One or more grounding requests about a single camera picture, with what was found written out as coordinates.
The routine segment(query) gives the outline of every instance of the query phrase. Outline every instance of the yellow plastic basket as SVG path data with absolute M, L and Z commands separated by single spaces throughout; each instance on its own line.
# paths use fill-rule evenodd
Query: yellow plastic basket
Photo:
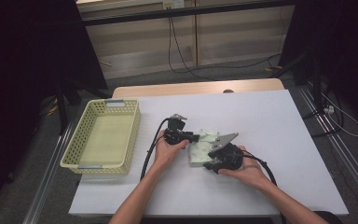
M 76 174 L 126 175 L 131 166 L 141 112 L 138 100 L 92 100 L 62 156 Z

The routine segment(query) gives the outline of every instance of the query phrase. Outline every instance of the person's right hand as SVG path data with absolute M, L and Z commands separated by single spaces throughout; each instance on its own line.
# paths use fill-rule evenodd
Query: person's right hand
M 243 151 L 243 154 L 250 155 L 245 147 L 239 146 L 238 148 Z M 219 174 L 235 177 L 255 189 L 261 189 L 264 183 L 266 183 L 265 181 L 269 181 L 261 170 L 258 162 L 246 157 L 243 158 L 242 167 L 238 170 L 220 169 Z

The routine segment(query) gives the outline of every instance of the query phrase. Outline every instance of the wall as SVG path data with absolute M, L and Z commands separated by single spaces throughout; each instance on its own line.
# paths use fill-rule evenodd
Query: wall
M 125 15 L 162 10 L 162 1 L 77 2 L 83 18 Z M 212 6 L 243 1 L 187 0 L 186 7 Z M 177 41 L 187 66 L 267 58 L 282 51 L 294 7 L 271 7 L 244 11 L 173 18 Z M 102 62 L 105 78 L 134 76 L 169 70 L 168 19 L 132 21 L 87 28 Z M 171 63 L 183 63 L 172 33 Z

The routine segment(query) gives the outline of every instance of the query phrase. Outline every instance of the wrist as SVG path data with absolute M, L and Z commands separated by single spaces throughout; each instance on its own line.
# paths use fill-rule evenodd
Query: wrist
M 260 178 L 256 183 L 252 185 L 252 187 L 260 191 L 269 190 L 271 186 L 275 187 L 275 185 L 267 178 Z

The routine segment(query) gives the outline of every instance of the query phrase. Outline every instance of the person's left hand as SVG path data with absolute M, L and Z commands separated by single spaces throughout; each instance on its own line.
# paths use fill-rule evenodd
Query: person's left hand
M 179 144 L 170 145 L 164 139 L 164 131 L 159 132 L 158 141 L 156 143 L 156 154 L 153 166 L 156 166 L 160 169 L 167 169 L 167 167 L 172 163 L 175 156 L 178 152 L 185 148 L 189 143 L 188 140 L 183 140 Z

